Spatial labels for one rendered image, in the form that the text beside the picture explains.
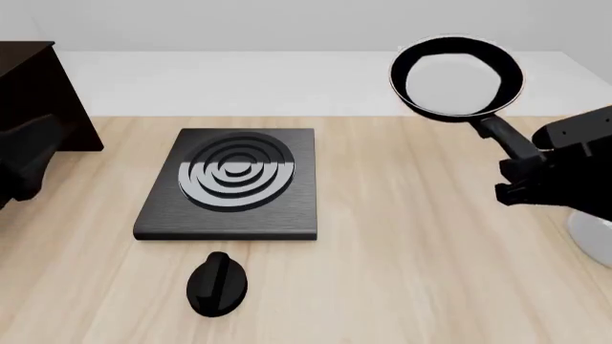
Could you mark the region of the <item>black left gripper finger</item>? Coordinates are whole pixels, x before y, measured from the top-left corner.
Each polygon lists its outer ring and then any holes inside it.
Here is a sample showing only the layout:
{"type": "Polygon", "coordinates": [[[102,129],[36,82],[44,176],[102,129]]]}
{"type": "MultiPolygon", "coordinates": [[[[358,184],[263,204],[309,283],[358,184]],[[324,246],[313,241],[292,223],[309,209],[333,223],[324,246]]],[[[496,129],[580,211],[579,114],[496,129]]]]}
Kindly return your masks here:
{"type": "Polygon", "coordinates": [[[0,209],[31,200],[55,153],[55,117],[48,114],[0,131],[0,209]]]}

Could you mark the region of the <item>round black stove knob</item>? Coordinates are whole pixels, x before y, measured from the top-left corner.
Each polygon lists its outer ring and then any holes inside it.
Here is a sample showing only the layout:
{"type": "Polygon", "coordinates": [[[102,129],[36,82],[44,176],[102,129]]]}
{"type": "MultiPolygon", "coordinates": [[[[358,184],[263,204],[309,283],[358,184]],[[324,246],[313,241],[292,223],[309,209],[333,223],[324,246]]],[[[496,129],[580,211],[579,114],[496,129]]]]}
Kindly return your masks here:
{"type": "Polygon", "coordinates": [[[204,317],[221,317],[240,306],[248,291],[243,267],[223,251],[213,251],[186,283],[190,307],[204,317]]]}

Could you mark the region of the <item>flat black stove plate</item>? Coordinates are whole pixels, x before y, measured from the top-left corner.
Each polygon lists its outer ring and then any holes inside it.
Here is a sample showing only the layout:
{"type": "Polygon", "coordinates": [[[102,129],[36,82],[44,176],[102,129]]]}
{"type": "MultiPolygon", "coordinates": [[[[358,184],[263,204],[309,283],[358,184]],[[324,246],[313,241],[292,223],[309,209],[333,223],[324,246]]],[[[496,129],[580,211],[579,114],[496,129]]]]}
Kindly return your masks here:
{"type": "Polygon", "coordinates": [[[315,131],[182,129],[133,235],[136,240],[315,240],[315,131]]]}

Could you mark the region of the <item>dark wooden cabinet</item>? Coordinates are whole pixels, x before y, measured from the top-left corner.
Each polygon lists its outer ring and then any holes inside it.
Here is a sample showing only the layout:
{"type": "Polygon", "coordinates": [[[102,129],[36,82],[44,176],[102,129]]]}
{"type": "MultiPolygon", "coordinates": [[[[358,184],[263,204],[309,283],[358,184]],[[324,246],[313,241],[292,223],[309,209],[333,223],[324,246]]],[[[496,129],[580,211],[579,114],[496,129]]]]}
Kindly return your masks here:
{"type": "Polygon", "coordinates": [[[0,131],[54,115],[69,134],[60,151],[104,145],[51,41],[0,41],[0,131]]]}

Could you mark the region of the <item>black frying pan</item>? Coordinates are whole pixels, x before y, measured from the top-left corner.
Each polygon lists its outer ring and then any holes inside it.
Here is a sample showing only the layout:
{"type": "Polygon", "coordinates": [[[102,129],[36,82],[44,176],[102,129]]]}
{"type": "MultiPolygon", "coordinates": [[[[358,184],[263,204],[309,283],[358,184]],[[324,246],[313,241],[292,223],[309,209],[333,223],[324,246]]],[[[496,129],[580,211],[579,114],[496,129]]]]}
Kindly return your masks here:
{"type": "Polygon", "coordinates": [[[535,164],[546,161],[536,146],[496,113],[515,102],[523,91],[522,69],[505,49],[487,40],[461,35],[441,35],[422,39],[397,54],[388,72],[389,83],[399,100],[411,111],[439,122],[467,122],[483,139],[495,140],[512,160],[535,164]],[[418,60],[439,54],[466,54],[479,59],[500,76],[494,97],[484,108],[466,115],[444,114],[418,105],[406,89],[408,74],[418,60]]]}

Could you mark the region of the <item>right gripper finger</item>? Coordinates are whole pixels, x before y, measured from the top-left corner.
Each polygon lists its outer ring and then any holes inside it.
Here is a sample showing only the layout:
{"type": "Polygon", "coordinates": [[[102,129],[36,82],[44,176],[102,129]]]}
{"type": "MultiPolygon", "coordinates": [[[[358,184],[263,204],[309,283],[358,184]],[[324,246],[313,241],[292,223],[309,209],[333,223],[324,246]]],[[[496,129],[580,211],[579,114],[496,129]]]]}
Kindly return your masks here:
{"type": "Polygon", "coordinates": [[[541,183],[498,183],[494,187],[496,200],[503,205],[552,205],[547,189],[541,183]]]}
{"type": "Polygon", "coordinates": [[[510,183],[545,183],[554,167],[554,162],[536,159],[502,160],[499,163],[501,175],[510,183]]]}

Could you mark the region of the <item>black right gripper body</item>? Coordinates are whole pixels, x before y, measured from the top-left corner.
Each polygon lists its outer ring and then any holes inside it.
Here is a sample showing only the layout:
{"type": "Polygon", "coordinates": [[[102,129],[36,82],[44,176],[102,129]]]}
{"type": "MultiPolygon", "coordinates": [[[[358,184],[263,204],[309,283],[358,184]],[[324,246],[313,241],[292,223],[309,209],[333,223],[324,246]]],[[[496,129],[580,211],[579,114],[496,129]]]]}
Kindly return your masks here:
{"type": "Polygon", "coordinates": [[[546,152],[550,170],[545,205],[573,208],[593,216],[612,216],[612,152],[546,152]]]}

